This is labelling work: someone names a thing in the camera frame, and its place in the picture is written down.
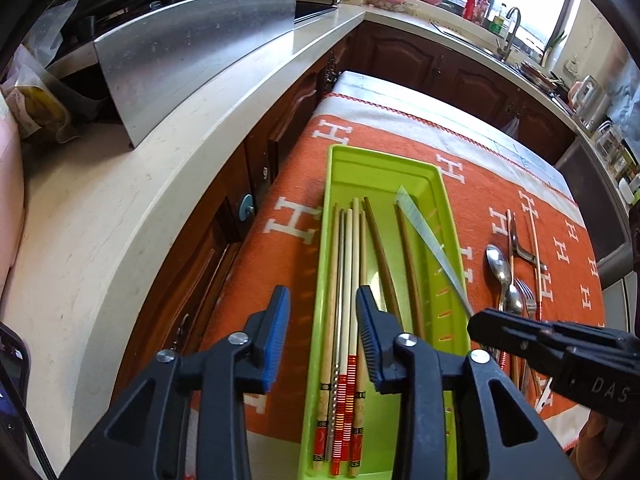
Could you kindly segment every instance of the white countertop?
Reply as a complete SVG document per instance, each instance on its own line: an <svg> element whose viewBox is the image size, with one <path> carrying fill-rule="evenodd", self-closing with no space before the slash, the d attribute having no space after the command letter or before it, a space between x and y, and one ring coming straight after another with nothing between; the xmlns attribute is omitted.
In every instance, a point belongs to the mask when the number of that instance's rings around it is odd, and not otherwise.
<svg viewBox="0 0 640 480"><path fill-rule="evenodd" d="M204 191L280 95L362 20L481 62L579 133L529 82L431 23L348 5L233 64L133 151L121 126L91 124L28 179L24 235L2 297L2 322L30 348L28 409L56 471L107 408L146 294Z"/></svg>

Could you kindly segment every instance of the red bottle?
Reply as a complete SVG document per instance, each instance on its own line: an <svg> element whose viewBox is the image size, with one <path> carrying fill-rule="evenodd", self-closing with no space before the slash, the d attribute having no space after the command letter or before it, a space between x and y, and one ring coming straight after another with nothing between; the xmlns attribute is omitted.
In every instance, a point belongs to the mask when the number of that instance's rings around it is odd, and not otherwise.
<svg viewBox="0 0 640 480"><path fill-rule="evenodd" d="M476 0L466 0L465 10L462 12L462 17L465 20L470 20L474 16L474 9L476 8Z"/></svg>

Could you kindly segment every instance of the metal spoon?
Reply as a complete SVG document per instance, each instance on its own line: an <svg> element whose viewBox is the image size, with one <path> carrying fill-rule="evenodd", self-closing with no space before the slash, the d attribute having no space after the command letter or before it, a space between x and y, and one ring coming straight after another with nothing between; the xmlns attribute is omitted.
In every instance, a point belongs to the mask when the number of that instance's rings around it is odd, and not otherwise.
<svg viewBox="0 0 640 480"><path fill-rule="evenodd" d="M486 259L489 262L489 268L498 278L502 290L500 291L500 299L498 300L498 310L504 310L504 302L511 286L511 269L509 262L502 254L502 251L493 244L487 245L485 249Z"/></svg>
<svg viewBox="0 0 640 480"><path fill-rule="evenodd" d="M522 316L522 309L524 308L524 301L522 294L515 285L509 284L507 294L504 300L505 310L512 314Z"/></svg>

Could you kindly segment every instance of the plastic bag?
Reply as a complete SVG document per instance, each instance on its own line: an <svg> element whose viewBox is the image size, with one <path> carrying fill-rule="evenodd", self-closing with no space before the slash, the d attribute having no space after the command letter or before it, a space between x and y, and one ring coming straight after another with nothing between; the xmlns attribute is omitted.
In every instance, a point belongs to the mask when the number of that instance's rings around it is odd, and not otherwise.
<svg viewBox="0 0 640 480"><path fill-rule="evenodd" d="M520 126L520 119L514 117L503 129L502 132L511 137L511 139L518 140L518 127Z"/></svg>
<svg viewBox="0 0 640 480"><path fill-rule="evenodd" d="M71 126L71 113L29 66L14 71L2 85L2 92L23 139L67 142L77 137Z"/></svg>
<svg viewBox="0 0 640 480"><path fill-rule="evenodd" d="M33 57L43 67L47 66L62 44L62 30L66 20L76 8L78 0L70 0L61 5L45 10L36 20L23 41Z"/></svg>
<svg viewBox="0 0 640 480"><path fill-rule="evenodd" d="M43 67L43 65L31 55L31 52L29 52L25 46L19 45L18 49L15 51L14 58L12 59L9 78L11 78L12 74L19 71L23 66L31 68L49 91L55 95L55 97L65 105L71 113L78 115L87 121L95 119L100 107L105 101L104 99L89 99L88 97L85 97L69 88L69 86L52 76Z"/></svg>

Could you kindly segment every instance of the table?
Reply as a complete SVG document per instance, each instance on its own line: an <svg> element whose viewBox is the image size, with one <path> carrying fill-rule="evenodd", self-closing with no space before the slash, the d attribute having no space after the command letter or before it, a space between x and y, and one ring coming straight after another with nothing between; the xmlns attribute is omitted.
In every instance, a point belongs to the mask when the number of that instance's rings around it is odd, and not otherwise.
<svg viewBox="0 0 640 480"><path fill-rule="evenodd" d="M505 212L510 208L518 220L520 241L530 249L527 217L531 208L541 259L548 265L543 276L543 317L604 325L593 249L560 173L510 137L460 110L392 83L344 73L272 185L202 343L205 349L241 330L249 314L268 304L275 285L289 286L291 317L278 381L268 396L244 397L254 479L296 477L326 158L329 146L336 142L440 168L458 231L469 300L476 309L495 305L499 293L485 263L484 248L493 243L506 252ZM529 264L517 261L515 272L534 289ZM541 415L559 443L569 447L588 413L552 395ZM187 472L194 471L196 427L194 409Z"/></svg>

